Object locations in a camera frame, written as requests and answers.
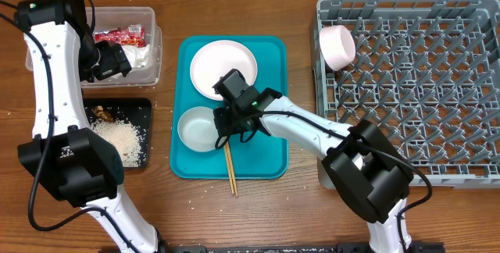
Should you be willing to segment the pink bowl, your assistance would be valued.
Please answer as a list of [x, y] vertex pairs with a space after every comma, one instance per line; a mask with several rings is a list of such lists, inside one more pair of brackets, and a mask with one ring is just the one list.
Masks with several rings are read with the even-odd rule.
[[355, 42], [346, 27], [335, 25], [322, 28], [319, 41], [323, 59], [333, 71], [345, 68], [355, 59]]

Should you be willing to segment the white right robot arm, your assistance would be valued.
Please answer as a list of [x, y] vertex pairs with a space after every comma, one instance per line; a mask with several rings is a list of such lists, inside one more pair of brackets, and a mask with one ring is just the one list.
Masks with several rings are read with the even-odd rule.
[[216, 78], [224, 106], [214, 111], [222, 148], [229, 138], [261, 132], [300, 145], [314, 154], [343, 202], [369, 228], [372, 252], [418, 252], [405, 214], [427, 202], [429, 179], [404, 161], [382, 130], [369, 120], [336, 123], [295, 105], [274, 89], [258, 91], [237, 69]]

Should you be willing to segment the brown food scrap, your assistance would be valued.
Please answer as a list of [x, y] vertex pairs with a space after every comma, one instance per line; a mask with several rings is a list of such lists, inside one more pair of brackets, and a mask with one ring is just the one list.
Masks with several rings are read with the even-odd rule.
[[91, 111], [94, 113], [98, 121], [105, 123], [113, 123], [115, 121], [113, 115], [110, 112], [105, 111], [100, 105], [93, 107]]

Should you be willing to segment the pile of rice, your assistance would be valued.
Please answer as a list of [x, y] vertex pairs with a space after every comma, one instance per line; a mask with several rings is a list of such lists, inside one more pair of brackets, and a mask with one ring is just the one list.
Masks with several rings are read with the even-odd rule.
[[91, 129], [112, 144], [119, 152], [125, 168], [136, 168], [144, 159], [141, 144], [145, 142], [145, 132], [132, 123], [115, 120], [106, 122], [102, 119], [91, 123]]

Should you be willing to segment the white napkin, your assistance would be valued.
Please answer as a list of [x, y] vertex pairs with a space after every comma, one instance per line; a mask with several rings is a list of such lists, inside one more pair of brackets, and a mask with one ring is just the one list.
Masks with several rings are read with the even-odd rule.
[[122, 49], [127, 57], [132, 70], [144, 70], [149, 67], [149, 45], [137, 47], [133, 45], [123, 45]]

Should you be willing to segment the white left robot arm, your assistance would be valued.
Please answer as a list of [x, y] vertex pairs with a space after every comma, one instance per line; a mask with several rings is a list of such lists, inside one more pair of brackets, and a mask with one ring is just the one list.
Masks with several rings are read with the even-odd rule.
[[23, 33], [33, 66], [36, 113], [32, 139], [17, 148], [21, 165], [78, 216], [92, 216], [121, 252], [166, 252], [159, 231], [124, 189], [116, 148], [90, 128], [81, 83], [127, 75], [120, 45], [95, 41], [91, 0], [26, 0], [9, 23]]

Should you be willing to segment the red snack wrapper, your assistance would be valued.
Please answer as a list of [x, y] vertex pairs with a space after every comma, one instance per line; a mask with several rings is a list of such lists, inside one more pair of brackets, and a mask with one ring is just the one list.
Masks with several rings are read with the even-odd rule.
[[141, 24], [129, 25], [111, 30], [104, 30], [94, 33], [96, 42], [111, 41], [119, 45], [129, 45], [134, 47], [145, 47], [145, 28]]

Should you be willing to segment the grey-green small bowl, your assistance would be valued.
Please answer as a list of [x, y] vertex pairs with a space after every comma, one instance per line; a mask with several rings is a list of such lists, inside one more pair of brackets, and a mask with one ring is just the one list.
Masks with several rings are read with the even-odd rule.
[[185, 111], [177, 123], [177, 132], [183, 144], [196, 152], [215, 149], [218, 132], [213, 110], [207, 107], [193, 107]]

